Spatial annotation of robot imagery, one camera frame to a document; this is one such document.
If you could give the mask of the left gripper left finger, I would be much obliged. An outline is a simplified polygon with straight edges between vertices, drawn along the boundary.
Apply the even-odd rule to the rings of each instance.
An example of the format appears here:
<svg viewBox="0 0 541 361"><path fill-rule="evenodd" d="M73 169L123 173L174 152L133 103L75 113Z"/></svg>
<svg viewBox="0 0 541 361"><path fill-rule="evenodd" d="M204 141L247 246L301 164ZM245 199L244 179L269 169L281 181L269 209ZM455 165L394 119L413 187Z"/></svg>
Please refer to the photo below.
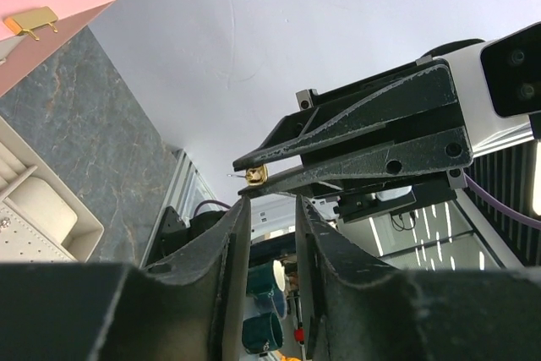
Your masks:
<svg viewBox="0 0 541 361"><path fill-rule="evenodd" d="M1 267L4 360L236 360L251 207L143 270L125 263Z"/></svg>

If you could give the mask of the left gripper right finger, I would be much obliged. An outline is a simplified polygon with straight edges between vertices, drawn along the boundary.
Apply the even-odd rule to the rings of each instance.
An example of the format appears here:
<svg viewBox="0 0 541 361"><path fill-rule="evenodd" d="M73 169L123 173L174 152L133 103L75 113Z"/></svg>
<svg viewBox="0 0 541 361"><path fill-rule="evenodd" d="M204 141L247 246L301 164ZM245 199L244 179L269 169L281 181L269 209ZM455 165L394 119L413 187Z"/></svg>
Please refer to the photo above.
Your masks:
<svg viewBox="0 0 541 361"><path fill-rule="evenodd" d="M309 359L539 359L539 269L397 269L340 234L304 197L295 225Z"/></svg>

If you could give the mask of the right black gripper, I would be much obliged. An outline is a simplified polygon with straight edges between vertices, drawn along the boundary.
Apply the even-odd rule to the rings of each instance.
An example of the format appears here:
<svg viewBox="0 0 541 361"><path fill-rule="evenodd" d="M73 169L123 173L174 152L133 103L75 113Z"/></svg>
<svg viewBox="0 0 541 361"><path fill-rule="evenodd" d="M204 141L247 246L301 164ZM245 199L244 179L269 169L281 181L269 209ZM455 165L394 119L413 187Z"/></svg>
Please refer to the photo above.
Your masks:
<svg viewBox="0 0 541 361"><path fill-rule="evenodd" d="M409 63L317 95L283 117L235 169L301 156L304 167L238 191L245 197L302 195L335 201L345 222L415 211L456 198L473 162L451 69Z"/></svg>

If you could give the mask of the small gold earring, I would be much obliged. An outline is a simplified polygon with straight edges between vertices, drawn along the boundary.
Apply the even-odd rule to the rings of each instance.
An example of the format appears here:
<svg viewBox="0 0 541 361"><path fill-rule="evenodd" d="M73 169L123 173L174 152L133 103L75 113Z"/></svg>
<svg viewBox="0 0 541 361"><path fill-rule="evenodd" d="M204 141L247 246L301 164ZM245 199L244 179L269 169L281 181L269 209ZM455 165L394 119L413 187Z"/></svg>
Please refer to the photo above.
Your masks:
<svg viewBox="0 0 541 361"><path fill-rule="evenodd" d="M230 178L241 178L244 179L249 187L260 186L267 182L269 173L267 166L265 164L252 167L245 170L244 174L232 173L228 174Z"/></svg>

